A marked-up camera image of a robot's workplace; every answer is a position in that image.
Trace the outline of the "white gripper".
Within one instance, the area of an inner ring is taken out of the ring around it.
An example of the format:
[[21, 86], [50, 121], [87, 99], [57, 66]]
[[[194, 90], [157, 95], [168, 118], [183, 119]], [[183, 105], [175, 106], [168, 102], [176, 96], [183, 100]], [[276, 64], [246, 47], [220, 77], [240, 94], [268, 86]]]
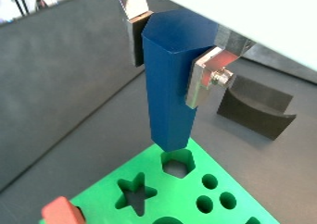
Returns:
[[186, 95], [191, 109], [208, 97], [214, 85], [228, 85], [232, 72], [224, 67], [255, 42], [317, 70], [317, 0], [169, 1], [222, 24], [214, 46], [192, 61]]

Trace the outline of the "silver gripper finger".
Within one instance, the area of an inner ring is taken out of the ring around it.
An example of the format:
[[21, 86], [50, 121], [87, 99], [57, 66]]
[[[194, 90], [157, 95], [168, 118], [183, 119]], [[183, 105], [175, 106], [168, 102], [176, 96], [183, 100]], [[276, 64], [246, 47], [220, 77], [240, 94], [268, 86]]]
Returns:
[[152, 15], [147, 0], [119, 0], [125, 14], [125, 30], [131, 62], [135, 67], [143, 64], [141, 31]]

